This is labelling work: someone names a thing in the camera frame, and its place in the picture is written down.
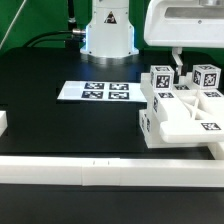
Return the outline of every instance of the black table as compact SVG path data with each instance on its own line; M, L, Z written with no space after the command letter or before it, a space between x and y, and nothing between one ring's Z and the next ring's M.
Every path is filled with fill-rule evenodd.
M186 52L189 64L215 64ZM138 126L144 103L59 102L64 82L140 82L170 52L103 66L65 49L16 48L0 58L0 110L8 129L0 155L213 159L206 148L147 149ZM0 185L0 223L223 223L222 189Z

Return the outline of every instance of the white cube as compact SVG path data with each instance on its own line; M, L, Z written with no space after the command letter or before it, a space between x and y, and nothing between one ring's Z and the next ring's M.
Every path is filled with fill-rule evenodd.
M151 66L151 85L154 91L171 90L174 71L170 66Z
M192 82L198 89L216 89L219 86L221 69L214 65L194 65Z

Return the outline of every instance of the robot logo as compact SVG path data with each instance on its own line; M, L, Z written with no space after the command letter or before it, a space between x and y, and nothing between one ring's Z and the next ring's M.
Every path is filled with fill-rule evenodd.
M117 24L117 21L116 21L112 11L109 13L109 15L107 16L107 18L104 21L104 23Z

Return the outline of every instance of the white block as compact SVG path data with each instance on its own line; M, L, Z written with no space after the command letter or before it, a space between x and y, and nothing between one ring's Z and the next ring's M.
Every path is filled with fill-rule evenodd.
M222 142L224 141L224 122L165 121L160 124L160 135L168 143Z
M82 159L0 157L0 183L81 185Z
M154 91L165 91L172 89L174 71L170 66L151 66L150 73L150 83Z
M172 91L155 92L153 111L159 122L167 120L182 121L183 119L186 120L191 117L184 104Z
M147 128L147 117L146 117L146 110L139 111L139 125L142 129L143 134L145 134L145 129Z
M6 112L0 111L0 136L3 134L5 129L8 127Z
M194 65L192 82L198 89L216 89L219 86L221 69L214 65Z
M88 159L82 164L82 184L119 185L120 159Z
M121 186L224 186L223 161L122 160Z
M199 108L223 120L224 96L218 90L198 91Z
M151 85L151 74L150 73L142 73L141 74L141 91L145 96L145 99L148 103L153 100L153 87Z

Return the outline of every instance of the white plastic part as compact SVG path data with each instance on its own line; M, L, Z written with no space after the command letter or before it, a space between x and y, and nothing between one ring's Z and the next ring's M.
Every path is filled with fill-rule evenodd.
M149 148L182 148L195 144L209 146L213 152L213 143L224 142L224 96L215 89L219 85L220 69L196 65L193 71L196 68L201 72L197 80L200 88L195 87L195 72L181 77L181 84L171 83L172 90L163 91L155 88L161 79L153 74L152 82L150 73L142 74L141 90L147 99L145 119L149 120L150 132L141 128Z
M223 28L223 7L203 7L199 0L151 0L144 39L154 46L223 48Z
M85 159L82 163L82 184L119 185L119 159Z
M223 159L224 145L215 150ZM0 183L10 184L224 187L223 172L221 160L0 156Z
M0 111L0 136L3 134L5 129L8 127L6 112Z
M129 22L129 0L93 0L92 10L82 54L98 58L138 54L134 48L134 27Z

